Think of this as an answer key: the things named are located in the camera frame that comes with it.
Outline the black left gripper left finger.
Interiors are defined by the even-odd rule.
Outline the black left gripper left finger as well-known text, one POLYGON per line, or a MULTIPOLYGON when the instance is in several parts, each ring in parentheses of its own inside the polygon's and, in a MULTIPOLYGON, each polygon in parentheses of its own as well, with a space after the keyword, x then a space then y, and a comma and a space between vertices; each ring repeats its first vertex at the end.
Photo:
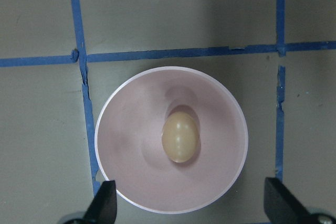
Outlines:
POLYGON ((115 181, 105 181, 83 216, 84 223, 115 223, 117 218, 117 192, 115 181))

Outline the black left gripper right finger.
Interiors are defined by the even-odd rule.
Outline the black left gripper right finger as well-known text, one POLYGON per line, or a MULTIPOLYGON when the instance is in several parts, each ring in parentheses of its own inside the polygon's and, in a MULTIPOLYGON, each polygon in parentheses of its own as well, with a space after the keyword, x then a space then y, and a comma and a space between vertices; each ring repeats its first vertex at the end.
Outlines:
POLYGON ((304 223, 310 219, 309 211, 275 177, 264 181, 264 212, 271 223, 304 223))

